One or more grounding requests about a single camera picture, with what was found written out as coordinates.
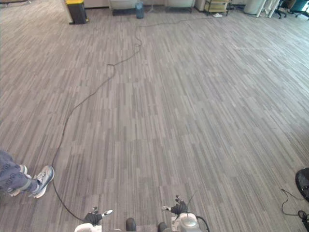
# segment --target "sneaker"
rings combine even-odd
[[[43,167],[42,171],[33,178],[38,181],[39,185],[37,189],[30,194],[30,197],[40,198],[43,196],[46,192],[47,185],[53,180],[54,176],[55,171],[52,166]]]
[[[29,179],[31,179],[31,176],[27,174],[28,168],[23,164],[19,165],[19,167],[20,167],[20,172],[25,174]],[[11,189],[11,188],[8,189],[8,193],[10,194],[11,197],[15,197],[21,192],[22,191],[20,189]]]

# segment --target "black trash can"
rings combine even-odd
[[[73,24],[85,24],[88,22],[84,0],[66,0]]]

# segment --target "trash can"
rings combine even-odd
[[[84,0],[66,0],[73,24],[85,24],[88,18],[85,11]]]
[[[135,4],[135,10],[136,18],[144,18],[144,6],[142,1]]]

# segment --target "robotic hand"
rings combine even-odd
[[[98,208],[93,207],[92,212],[89,212],[86,217],[83,219],[83,224],[75,228],[74,232],[102,232],[102,226],[99,226],[98,223],[105,216],[108,216],[112,213],[112,210],[104,212],[104,214],[98,213]]]
[[[98,223],[101,221],[102,218],[103,218],[102,214],[98,213],[98,208],[93,207],[92,212],[89,212],[83,219],[83,223],[90,223],[93,226],[96,226],[98,225]]]
[[[162,210],[171,211],[172,213],[176,215],[180,215],[181,213],[187,213],[188,212],[188,206],[186,203],[180,198],[180,196],[176,195],[175,201],[177,204],[173,207],[163,206]]]

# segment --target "wire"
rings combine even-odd
[[[197,193],[197,191],[198,191],[198,189],[195,190],[195,192],[193,193],[192,197],[190,198],[190,200],[189,200],[189,202],[188,202],[188,205],[187,205],[188,210],[189,210],[189,204],[190,204],[191,200],[193,199],[194,195]]]
[[[287,203],[288,200],[289,200],[289,195],[288,195],[288,194],[290,194],[292,197],[294,197],[295,199],[300,200],[300,201],[304,200],[304,198],[303,198],[303,199],[298,198],[298,197],[294,196],[293,194],[291,194],[290,192],[288,192],[287,190],[285,190],[285,189],[283,189],[283,188],[281,189],[281,191],[283,191],[283,192],[285,193],[285,195],[287,196],[286,201],[283,202],[282,205],[281,205],[281,211],[283,212],[283,214],[288,215],[288,216],[299,216],[298,214],[287,214],[287,213],[285,213],[284,210],[283,210],[283,205],[284,205],[285,203]]]
[[[197,218],[197,219],[203,220],[203,222],[204,222],[205,225],[206,225],[206,229],[207,229],[209,232],[211,232],[210,229],[209,229],[209,227],[208,227],[208,224],[207,224],[207,222],[206,222],[206,220],[205,220],[204,218],[202,218],[201,216],[196,216],[196,218]]]
[[[62,130],[62,134],[61,134],[61,139],[60,139],[60,143],[59,143],[59,146],[57,147],[57,150],[55,152],[55,155],[53,157],[53,161],[52,161],[52,166],[54,166],[55,164],[55,160],[56,160],[56,157],[59,155],[59,151],[60,151],[60,147],[63,143],[63,139],[64,139],[64,135],[66,133],[66,129],[67,129],[67,125],[68,125],[68,121],[71,117],[71,115],[73,114],[73,112],[79,107],[81,106],[85,101],[87,101],[89,98],[91,98],[93,95],[95,95],[97,93],[97,91],[103,87],[106,83],[108,83],[111,79],[113,79],[116,75],[116,66],[121,64],[121,63],[124,63],[130,59],[132,59],[133,57],[136,56],[136,54],[138,54],[140,52],[140,49],[141,49],[141,46],[142,46],[142,40],[140,38],[137,37],[137,31],[139,28],[149,28],[149,27],[154,27],[154,26],[159,26],[159,25],[169,25],[169,24],[179,24],[181,22],[185,22],[185,21],[193,21],[193,20],[201,20],[201,19],[210,19],[209,17],[202,17],[202,18],[192,18],[192,19],[184,19],[184,20],[179,20],[177,22],[172,22],[172,23],[157,23],[157,24],[152,24],[152,25],[147,25],[147,26],[137,26],[135,27],[135,39],[137,41],[139,41],[139,43],[135,43],[135,46],[138,48],[136,51],[133,52],[133,54],[131,56],[129,56],[128,58],[126,59],[123,59],[115,64],[107,64],[107,67],[108,66],[112,66],[113,67],[113,74],[107,78],[105,81],[103,81],[96,89],[94,92],[92,92],[90,95],[88,95],[85,99],[83,99],[80,103],[78,103],[71,111],[70,113],[68,114],[66,120],[65,120],[65,123],[64,123],[64,127],[63,127],[63,130]],[[68,207],[64,204],[63,200],[61,199],[57,189],[56,189],[56,186],[55,186],[55,182],[54,180],[52,181],[53,182],[53,187],[54,187],[54,190],[55,190],[55,193],[58,197],[58,199],[60,200],[61,204],[63,205],[63,207],[76,219],[80,220],[80,221],[83,221],[83,219],[79,218],[78,216],[76,216],[72,211],[70,211],[68,209]]]

